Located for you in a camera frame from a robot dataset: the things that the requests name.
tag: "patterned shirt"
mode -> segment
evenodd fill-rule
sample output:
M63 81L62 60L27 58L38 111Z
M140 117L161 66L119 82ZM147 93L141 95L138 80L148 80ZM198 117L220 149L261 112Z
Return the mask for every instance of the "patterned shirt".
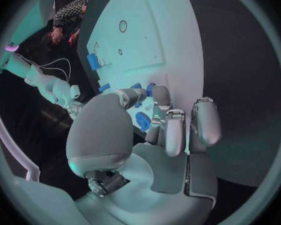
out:
M62 7L55 14L53 27L63 28L63 37L70 38L71 34L77 32L82 22L82 5L87 6L89 0L74 0Z

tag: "circular hole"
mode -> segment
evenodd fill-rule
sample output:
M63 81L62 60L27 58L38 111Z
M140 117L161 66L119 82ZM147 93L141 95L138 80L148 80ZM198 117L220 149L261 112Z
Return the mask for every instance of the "circular hole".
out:
M121 31L121 33L126 32L127 30L127 22L122 20L119 22L119 30Z

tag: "dark hair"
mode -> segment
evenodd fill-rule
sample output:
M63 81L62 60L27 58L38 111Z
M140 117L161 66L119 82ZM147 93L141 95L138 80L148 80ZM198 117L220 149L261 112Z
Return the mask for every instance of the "dark hair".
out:
M51 32L47 32L41 39L41 44L46 51L52 51L56 45L52 41L52 37L49 35Z

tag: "person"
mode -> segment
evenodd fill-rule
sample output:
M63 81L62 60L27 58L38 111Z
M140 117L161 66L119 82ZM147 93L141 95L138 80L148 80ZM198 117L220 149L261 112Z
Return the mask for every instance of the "person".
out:
M55 14L52 31L47 32L41 41L47 50L59 45L62 40L72 44L77 39L88 2L89 0L74 0Z

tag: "white wire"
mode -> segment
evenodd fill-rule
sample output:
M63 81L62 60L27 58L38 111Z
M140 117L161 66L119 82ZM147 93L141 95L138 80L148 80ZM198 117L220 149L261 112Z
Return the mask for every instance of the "white wire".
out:
M59 59L57 59L57 60L55 60L55 61L52 61L52 62L50 62L50 63L48 63L48 64L45 64L45 65L38 65L37 63L35 63L34 61L31 61L31 60L29 60L28 58L25 58L24 56L22 56L21 54L19 54L18 53L18 55L22 58L22 59L24 59L26 62L28 62L28 63L31 63L31 64L33 64L33 65L35 65L35 66L37 66L37 67L39 67L39 68L41 68L41 69L51 69L51 70L60 70L60 71L62 71L63 73L64 73L64 75L65 75L65 77L66 77L66 81L67 82L69 82L70 81L70 77L71 77L71 63L70 63L70 61L67 59L67 58L59 58ZM60 61L60 60L66 60L67 61L67 63L68 63L68 68L69 68L69 73L68 73L68 76L67 76L67 74L66 74L66 72L63 70L63 69L61 69L61 68L58 68L58 67L52 67L52 68L48 68L48 67L46 67L46 66L49 66L49 65L51 65L51 64L53 64L53 63L56 63L56 62L58 62L58 61Z

